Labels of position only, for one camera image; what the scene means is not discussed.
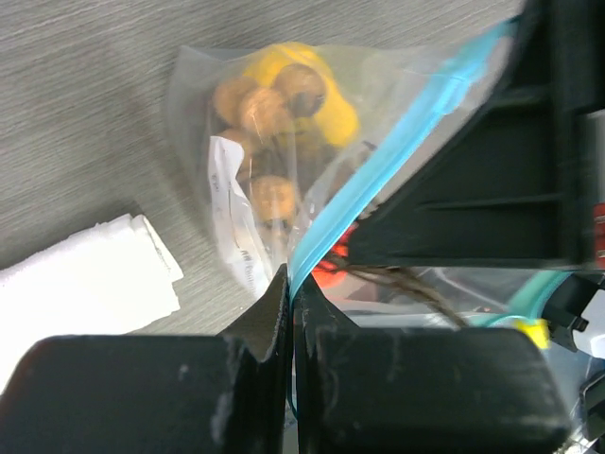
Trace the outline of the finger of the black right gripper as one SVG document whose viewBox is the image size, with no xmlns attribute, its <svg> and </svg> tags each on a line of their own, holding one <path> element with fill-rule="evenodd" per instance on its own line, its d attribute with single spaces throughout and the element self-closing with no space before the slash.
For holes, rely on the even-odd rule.
<svg viewBox="0 0 605 454">
<path fill-rule="evenodd" d="M 604 5 L 529 1 L 485 103 L 361 221 L 356 265 L 604 266 Z"/>
</svg>

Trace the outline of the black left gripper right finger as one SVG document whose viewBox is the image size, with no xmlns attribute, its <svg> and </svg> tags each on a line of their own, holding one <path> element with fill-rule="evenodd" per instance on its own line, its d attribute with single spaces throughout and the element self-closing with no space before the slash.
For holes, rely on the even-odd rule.
<svg viewBox="0 0 605 454">
<path fill-rule="evenodd" d="M 552 453 L 570 418 L 507 328 L 362 328 L 307 279 L 292 299 L 302 453 Z"/>
</svg>

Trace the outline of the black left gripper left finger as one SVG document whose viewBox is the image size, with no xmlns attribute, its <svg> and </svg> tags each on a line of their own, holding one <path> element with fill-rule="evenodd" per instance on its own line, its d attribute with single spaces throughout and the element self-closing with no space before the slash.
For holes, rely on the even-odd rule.
<svg viewBox="0 0 605 454">
<path fill-rule="evenodd" d="M 1 397 L 5 453 L 278 453 L 288 278 L 215 336 L 55 336 Z"/>
</svg>

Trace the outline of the red orange fake peach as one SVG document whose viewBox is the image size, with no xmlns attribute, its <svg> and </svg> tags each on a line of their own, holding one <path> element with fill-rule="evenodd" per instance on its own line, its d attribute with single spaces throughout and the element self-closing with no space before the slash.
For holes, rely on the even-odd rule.
<svg viewBox="0 0 605 454">
<path fill-rule="evenodd" d="M 341 258 L 348 257 L 349 238 L 355 228 L 355 223 L 347 228 L 344 234 L 329 250 L 330 255 L 336 255 L 337 257 Z M 312 277 L 315 279 L 316 283 L 321 289 L 329 289 L 338 286 L 342 283 L 347 275 L 347 272 L 340 271 L 338 266 L 329 260 L 328 256 L 328 254 L 325 255 L 311 272 Z"/>
</svg>

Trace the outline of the yellow fake pear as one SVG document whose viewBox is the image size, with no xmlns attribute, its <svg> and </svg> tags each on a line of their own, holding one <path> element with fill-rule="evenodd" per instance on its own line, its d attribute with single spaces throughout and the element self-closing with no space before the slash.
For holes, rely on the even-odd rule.
<svg viewBox="0 0 605 454">
<path fill-rule="evenodd" d="M 341 93 L 334 72 L 317 46 L 296 42 L 271 44 L 252 51 L 248 58 L 244 75 L 261 86 L 271 86 L 278 75 L 292 64 L 314 70 L 323 84 L 323 97 L 320 106 L 310 115 L 311 119 L 330 145 L 343 148 L 354 141 L 359 128 L 357 112 Z"/>
</svg>

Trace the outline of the clear zip top bag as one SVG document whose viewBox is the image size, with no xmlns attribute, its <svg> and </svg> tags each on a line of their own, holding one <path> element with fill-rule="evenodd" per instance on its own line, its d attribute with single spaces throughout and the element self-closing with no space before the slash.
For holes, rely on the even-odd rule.
<svg viewBox="0 0 605 454">
<path fill-rule="evenodd" d="M 433 267 L 394 288 L 351 234 L 482 107 L 519 21 L 462 43 L 378 50 L 271 44 L 180 49 L 167 124 L 216 250 L 253 297 L 287 265 L 362 327 L 460 323 L 545 330 L 561 271 Z"/>
</svg>

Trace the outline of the brown fake nuts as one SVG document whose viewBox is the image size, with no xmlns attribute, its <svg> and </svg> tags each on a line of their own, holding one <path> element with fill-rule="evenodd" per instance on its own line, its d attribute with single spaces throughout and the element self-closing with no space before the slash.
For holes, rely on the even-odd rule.
<svg viewBox="0 0 605 454">
<path fill-rule="evenodd" d="M 263 234 L 291 232 L 303 196 L 335 156 L 310 117 L 322 91 L 318 74 L 299 64 L 287 66 L 269 87 L 240 77 L 215 90 L 216 113 L 232 121 L 219 135 L 244 150 L 235 178 Z"/>
</svg>

